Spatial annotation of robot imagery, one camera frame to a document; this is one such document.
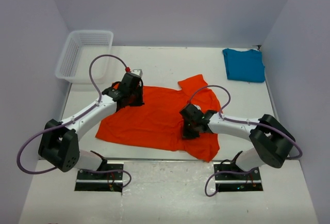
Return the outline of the orange t shirt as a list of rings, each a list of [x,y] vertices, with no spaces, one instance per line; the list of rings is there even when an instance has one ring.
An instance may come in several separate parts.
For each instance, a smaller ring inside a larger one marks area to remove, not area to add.
[[[182,138],[183,119],[180,110],[190,97],[203,112],[219,110],[220,102],[198,74],[179,81],[180,90],[145,86],[144,105],[125,107],[100,123],[96,138],[112,143],[168,151],[185,151],[209,162],[220,150],[216,134],[201,134],[192,140]]]

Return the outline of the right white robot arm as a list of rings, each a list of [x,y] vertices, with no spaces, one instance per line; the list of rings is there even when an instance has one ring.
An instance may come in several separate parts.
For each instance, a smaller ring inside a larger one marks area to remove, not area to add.
[[[262,165],[281,168],[294,147],[294,137],[272,115],[238,119],[215,110],[202,112],[191,103],[180,111],[180,115],[184,122],[184,139],[196,139],[208,133],[238,137],[252,143],[251,149],[238,152],[230,161],[230,173],[235,179],[243,178]]]

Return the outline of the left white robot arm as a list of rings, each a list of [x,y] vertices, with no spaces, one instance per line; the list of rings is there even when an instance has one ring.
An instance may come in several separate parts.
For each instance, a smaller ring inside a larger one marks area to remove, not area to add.
[[[107,173],[106,159],[95,152],[81,150],[79,141],[106,117],[127,106],[144,104],[142,74],[140,69],[125,73],[117,87],[105,89],[99,99],[78,113],[62,121],[49,121],[38,154],[62,172],[77,168],[102,179]]]

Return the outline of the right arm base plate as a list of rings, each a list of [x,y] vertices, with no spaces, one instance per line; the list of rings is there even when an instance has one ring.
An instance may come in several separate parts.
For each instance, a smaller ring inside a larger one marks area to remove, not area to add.
[[[214,178],[217,192],[263,191],[259,168],[250,174],[217,174]]]

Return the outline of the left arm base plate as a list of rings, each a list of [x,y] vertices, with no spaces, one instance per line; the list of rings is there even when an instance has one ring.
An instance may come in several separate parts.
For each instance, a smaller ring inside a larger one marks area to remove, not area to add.
[[[80,170],[77,173],[75,191],[119,192],[123,190],[123,172],[90,173]]]

